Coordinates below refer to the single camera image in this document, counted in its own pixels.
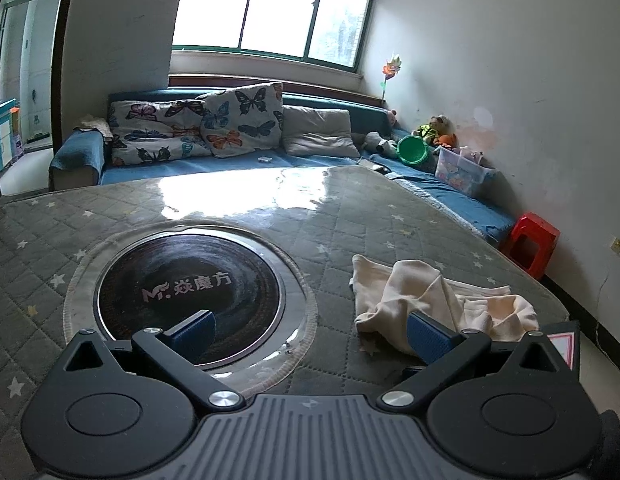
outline white wall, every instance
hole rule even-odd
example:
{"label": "white wall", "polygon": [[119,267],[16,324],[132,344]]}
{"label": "white wall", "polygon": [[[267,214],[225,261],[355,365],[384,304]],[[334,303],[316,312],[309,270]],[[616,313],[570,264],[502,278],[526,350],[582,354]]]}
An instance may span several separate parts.
{"label": "white wall", "polygon": [[222,74],[282,79],[359,91],[361,76],[324,66],[224,52],[172,52],[170,73]]}
{"label": "white wall", "polygon": [[561,230],[548,275],[620,342],[620,0],[378,0],[362,91],[393,52],[403,126],[452,118],[503,172],[494,198]]}
{"label": "white wall", "polygon": [[103,116],[112,92],[165,88],[179,0],[71,0],[63,49],[62,136]]}

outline blue sofa cushion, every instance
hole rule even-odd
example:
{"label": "blue sofa cushion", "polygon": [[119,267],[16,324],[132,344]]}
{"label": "blue sofa cushion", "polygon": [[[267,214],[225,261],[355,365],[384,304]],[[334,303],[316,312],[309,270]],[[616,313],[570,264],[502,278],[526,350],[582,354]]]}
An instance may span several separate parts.
{"label": "blue sofa cushion", "polygon": [[[268,157],[270,162],[260,162],[259,158]],[[216,171],[252,170],[253,168],[301,168],[301,167],[329,167],[353,166],[357,161],[351,158],[335,156],[291,156],[282,148],[276,150],[258,150],[245,155],[231,158],[216,158],[213,156],[197,156],[157,162],[147,166],[128,166],[123,168],[108,167],[103,173],[100,184],[116,184],[128,180],[143,178],[157,178],[191,173],[214,173]]]}
{"label": "blue sofa cushion", "polygon": [[63,143],[50,163],[51,169],[72,171],[89,166],[100,176],[105,164],[103,135],[98,130],[74,133]]}

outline cloth towel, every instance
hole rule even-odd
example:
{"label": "cloth towel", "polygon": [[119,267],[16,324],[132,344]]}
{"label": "cloth towel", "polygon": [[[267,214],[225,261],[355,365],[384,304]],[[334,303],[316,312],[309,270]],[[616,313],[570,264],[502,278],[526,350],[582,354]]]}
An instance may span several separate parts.
{"label": "cloth towel", "polygon": [[352,263],[357,330],[378,332],[406,354],[415,354],[406,327],[408,316],[416,311],[455,332],[476,328],[494,341],[518,341],[525,332],[539,329],[535,309],[511,294],[509,286],[481,288],[453,282],[420,260],[388,267],[355,254]]}

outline plush toy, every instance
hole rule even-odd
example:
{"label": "plush toy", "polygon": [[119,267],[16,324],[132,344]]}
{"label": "plush toy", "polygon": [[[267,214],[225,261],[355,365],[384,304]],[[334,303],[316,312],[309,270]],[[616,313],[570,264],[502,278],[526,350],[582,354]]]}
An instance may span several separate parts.
{"label": "plush toy", "polygon": [[363,149],[372,153],[380,153],[388,158],[397,158],[396,142],[384,139],[378,132],[370,132],[365,136]]}
{"label": "plush toy", "polygon": [[396,124],[396,110],[388,110],[388,120],[390,121],[390,126],[394,128]]}
{"label": "plush toy", "polygon": [[444,115],[431,117],[427,124],[422,124],[412,135],[420,136],[426,144],[434,144],[435,146],[448,145],[454,147],[456,144],[456,136],[452,131],[452,123],[450,119]]}

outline blue gripper pad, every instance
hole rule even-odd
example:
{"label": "blue gripper pad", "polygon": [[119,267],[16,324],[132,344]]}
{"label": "blue gripper pad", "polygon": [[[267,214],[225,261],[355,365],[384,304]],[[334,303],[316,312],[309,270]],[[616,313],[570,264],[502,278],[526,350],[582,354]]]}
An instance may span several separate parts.
{"label": "blue gripper pad", "polygon": [[463,336],[420,312],[408,316],[408,343],[425,364],[450,352]]}

